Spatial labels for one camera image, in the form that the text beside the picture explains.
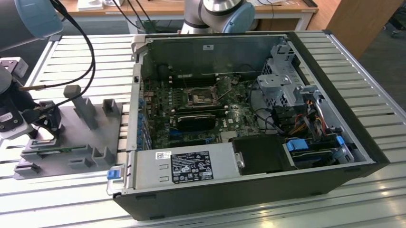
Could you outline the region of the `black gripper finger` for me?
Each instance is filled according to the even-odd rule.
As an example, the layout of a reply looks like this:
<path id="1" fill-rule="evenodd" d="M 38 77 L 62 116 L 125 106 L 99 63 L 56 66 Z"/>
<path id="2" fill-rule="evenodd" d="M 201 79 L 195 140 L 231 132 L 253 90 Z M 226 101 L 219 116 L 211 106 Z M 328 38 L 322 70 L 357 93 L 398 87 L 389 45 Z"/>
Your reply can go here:
<path id="1" fill-rule="evenodd" d="M 63 131 L 60 109 L 58 107 L 52 109 L 42 109 L 35 124 L 36 126 L 44 128 L 52 134 L 55 139 L 59 139 Z"/>
<path id="2" fill-rule="evenodd" d="M 31 127 L 31 131 L 27 133 L 27 135 L 28 135 L 30 139 L 34 140 L 38 138 L 40 125 L 30 124 L 30 127 Z"/>

